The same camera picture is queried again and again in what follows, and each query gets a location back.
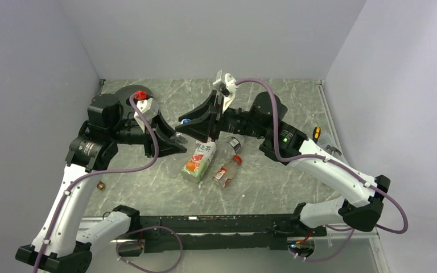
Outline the green fruit tea bottle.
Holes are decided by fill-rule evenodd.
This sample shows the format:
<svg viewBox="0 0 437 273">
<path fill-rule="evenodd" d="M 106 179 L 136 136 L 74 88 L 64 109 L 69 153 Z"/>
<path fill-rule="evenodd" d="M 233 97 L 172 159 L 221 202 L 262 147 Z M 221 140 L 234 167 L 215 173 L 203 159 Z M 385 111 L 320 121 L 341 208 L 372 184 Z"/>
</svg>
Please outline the green fruit tea bottle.
<svg viewBox="0 0 437 273">
<path fill-rule="evenodd" d="M 187 180 L 199 183 L 206 173 L 216 152 L 216 143 L 213 141 L 195 142 L 195 149 L 184 166 L 180 174 Z"/>
</svg>

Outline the clear bottle black label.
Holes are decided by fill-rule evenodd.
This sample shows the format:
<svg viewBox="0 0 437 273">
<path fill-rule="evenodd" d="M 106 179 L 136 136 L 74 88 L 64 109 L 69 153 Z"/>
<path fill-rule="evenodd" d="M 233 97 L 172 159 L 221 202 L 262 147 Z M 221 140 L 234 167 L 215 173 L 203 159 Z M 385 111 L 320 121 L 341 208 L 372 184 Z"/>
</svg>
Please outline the clear bottle black label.
<svg viewBox="0 0 437 273">
<path fill-rule="evenodd" d="M 245 137 L 242 135 L 231 135 L 223 139 L 217 146 L 217 156 L 222 158 L 231 158 L 237 155 L 245 142 Z"/>
</svg>

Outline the small orange cap bottle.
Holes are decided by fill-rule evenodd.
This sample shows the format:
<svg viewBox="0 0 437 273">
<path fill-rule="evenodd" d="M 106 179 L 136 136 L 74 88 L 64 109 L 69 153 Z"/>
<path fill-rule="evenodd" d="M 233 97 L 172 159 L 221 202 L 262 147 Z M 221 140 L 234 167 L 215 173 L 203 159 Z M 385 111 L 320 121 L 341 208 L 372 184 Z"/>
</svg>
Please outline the small orange cap bottle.
<svg viewBox="0 0 437 273">
<path fill-rule="evenodd" d="M 213 176 L 213 181 L 220 184 L 223 188 L 225 188 L 230 181 L 234 178 L 237 170 L 240 168 L 242 164 L 242 159 L 240 156 L 235 155 L 231 158 L 230 161 L 225 163 Z"/>
</svg>

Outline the small metal hammer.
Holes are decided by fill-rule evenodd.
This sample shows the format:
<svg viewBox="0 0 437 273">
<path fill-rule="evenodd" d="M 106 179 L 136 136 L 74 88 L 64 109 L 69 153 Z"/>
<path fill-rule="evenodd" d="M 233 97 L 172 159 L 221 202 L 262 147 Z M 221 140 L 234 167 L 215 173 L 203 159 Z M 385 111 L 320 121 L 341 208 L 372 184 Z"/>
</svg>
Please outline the small metal hammer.
<svg viewBox="0 0 437 273">
<path fill-rule="evenodd" d="M 335 157 L 341 157 L 343 155 L 342 152 L 335 146 L 327 145 L 325 150 Z"/>
</svg>

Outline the blue Pocari Sweat cap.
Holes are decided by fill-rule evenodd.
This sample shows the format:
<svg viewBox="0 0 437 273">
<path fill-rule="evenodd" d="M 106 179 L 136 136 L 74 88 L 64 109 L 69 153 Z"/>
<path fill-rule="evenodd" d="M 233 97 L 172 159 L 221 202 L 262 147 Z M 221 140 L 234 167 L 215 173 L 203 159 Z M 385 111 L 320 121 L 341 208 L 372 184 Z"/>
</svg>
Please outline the blue Pocari Sweat cap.
<svg viewBox="0 0 437 273">
<path fill-rule="evenodd" d="M 181 120 L 180 124 L 183 125 L 183 124 L 186 124 L 190 121 L 191 121 L 190 119 L 183 119 L 183 120 Z"/>
</svg>

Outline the yellow black screwdriver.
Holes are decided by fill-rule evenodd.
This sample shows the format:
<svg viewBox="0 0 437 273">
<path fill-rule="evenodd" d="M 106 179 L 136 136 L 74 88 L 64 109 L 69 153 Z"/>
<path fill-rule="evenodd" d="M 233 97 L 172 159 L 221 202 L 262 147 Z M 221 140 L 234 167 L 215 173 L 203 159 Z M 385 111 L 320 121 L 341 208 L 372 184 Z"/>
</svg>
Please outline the yellow black screwdriver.
<svg viewBox="0 0 437 273">
<path fill-rule="evenodd" d="M 312 140 L 313 140 L 313 142 L 314 143 L 318 143 L 318 140 L 319 140 L 320 136 L 321 136 L 321 127 L 316 126 L 313 129 L 313 133 L 312 133 Z"/>
</svg>

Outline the small brass fitting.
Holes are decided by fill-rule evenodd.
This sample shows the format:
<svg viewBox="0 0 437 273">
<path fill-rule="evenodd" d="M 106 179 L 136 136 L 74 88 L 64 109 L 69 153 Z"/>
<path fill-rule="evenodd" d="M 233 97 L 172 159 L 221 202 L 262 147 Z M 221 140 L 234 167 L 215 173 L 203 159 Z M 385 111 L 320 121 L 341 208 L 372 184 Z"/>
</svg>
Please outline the small brass fitting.
<svg viewBox="0 0 437 273">
<path fill-rule="evenodd" d="M 98 190 L 103 191 L 103 190 L 105 190 L 106 185 L 105 185 L 103 182 L 100 181 L 100 182 L 96 185 L 96 187 L 97 187 Z"/>
</svg>

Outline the clear Pocari Sweat bottle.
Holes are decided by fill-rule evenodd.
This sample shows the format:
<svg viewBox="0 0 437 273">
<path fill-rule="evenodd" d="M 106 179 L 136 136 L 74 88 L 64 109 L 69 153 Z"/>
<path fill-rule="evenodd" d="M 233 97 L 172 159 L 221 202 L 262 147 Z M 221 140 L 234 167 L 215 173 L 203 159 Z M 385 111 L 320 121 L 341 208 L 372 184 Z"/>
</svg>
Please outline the clear Pocari Sweat bottle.
<svg viewBox="0 0 437 273">
<path fill-rule="evenodd" d="M 174 152 L 165 159 L 168 177 L 177 178 L 181 169 L 188 161 L 189 157 L 195 150 L 195 140 L 188 135 L 176 133 L 172 137 L 175 144 L 178 145 L 178 152 Z"/>
</svg>

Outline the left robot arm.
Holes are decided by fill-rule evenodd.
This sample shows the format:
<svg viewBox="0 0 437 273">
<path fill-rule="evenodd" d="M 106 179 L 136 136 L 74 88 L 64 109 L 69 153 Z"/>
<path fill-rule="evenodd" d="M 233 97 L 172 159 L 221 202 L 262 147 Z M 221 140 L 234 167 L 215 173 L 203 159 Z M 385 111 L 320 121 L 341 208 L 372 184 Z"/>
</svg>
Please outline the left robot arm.
<svg viewBox="0 0 437 273">
<path fill-rule="evenodd" d="M 109 241 L 120 235 L 132 239 L 142 231 L 139 211 L 120 205 L 98 224 L 79 232 L 92 192 L 103 175 L 110 173 L 109 164 L 120 144 L 143 146 L 151 164 L 185 151 L 172 140 L 174 129 L 161 116 L 152 94 L 144 90 L 128 97 L 99 94 L 87 113 L 70 143 L 60 190 L 45 223 L 15 255 L 33 272 L 85 272 L 94 254 Z"/>
</svg>

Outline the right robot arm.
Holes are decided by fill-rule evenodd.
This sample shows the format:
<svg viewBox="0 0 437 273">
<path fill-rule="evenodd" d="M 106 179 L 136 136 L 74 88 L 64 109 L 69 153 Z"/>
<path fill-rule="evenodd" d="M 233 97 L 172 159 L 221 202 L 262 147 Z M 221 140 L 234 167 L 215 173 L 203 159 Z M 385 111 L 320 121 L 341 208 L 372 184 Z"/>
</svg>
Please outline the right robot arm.
<svg viewBox="0 0 437 273">
<path fill-rule="evenodd" d="M 291 230 L 304 236 L 313 228 L 347 224 L 371 231 L 381 217 L 390 180 L 373 177 L 342 163 L 316 140 L 282 120 L 287 107 L 270 92 L 258 94 L 249 110 L 226 106 L 228 99 L 213 90 L 197 108 L 181 115 L 178 132 L 196 140 L 216 140 L 221 132 L 263 139 L 259 150 L 269 159 L 295 167 L 334 189 L 340 197 L 317 204 L 299 204 Z"/>
</svg>

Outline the black filament spool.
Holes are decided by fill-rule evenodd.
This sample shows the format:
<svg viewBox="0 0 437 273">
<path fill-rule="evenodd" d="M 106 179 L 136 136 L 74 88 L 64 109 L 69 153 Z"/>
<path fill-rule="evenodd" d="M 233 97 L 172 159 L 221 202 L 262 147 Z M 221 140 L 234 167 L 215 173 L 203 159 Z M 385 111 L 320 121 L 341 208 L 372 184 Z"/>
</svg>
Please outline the black filament spool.
<svg viewBox="0 0 437 273">
<path fill-rule="evenodd" d="M 123 106 L 124 112 L 130 112 L 133 110 L 129 102 L 129 97 L 132 94 L 136 94 L 137 91 L 144 91 L 147 94 L 147 98 L 153 98 L 154 94 L 146 86 L 143 85 L 128 85 L 118 89 L 114 95 L 119 99 L 120 104 Z"/>
</svg>

